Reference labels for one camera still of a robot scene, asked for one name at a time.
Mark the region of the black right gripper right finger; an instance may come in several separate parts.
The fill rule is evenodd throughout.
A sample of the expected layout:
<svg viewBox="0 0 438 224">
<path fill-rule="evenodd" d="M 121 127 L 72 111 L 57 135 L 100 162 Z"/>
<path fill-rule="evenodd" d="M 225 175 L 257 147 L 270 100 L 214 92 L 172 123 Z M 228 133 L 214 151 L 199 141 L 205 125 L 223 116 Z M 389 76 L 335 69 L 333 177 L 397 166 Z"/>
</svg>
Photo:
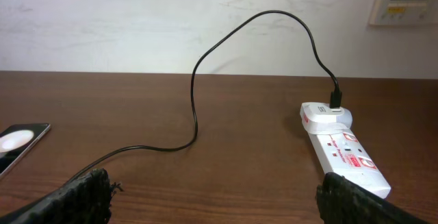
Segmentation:
<svg viewBox="0 0 438 224">
<path fill-rule="evenodd" d="M 315 200 L 325 224 L 425 222 L 333 172 L 324 176 L 324 181 L 317 187 Z"/>
</svg>

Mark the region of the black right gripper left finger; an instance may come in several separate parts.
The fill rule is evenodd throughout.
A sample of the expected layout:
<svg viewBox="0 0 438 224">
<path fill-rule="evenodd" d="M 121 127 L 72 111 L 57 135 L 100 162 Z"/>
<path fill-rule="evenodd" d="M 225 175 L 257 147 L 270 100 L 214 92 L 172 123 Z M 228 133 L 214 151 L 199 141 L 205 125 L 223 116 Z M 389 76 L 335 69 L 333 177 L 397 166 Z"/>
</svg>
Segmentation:
<svg viewBox="0 0 438 224">
<path fill-rule="evenodd" d="M 95 169 L 46 196 L 1 217 L 1 224 L 107 224 L 120 183 Z"/>
</svg>

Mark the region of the black flip smartphone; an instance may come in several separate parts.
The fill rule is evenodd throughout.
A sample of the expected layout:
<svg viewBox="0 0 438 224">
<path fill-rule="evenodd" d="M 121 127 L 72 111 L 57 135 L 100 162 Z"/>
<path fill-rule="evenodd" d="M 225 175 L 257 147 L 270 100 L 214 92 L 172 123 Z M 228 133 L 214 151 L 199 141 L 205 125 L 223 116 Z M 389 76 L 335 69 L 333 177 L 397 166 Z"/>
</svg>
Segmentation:
<svg viewBox="0 0 438 224">
<path fill-rule="evenodd" d="M 27 123 L 11 125 L 1 132 L 1 178 L 4 178 L 50 129 L 49 123 Z"/>
</svg>

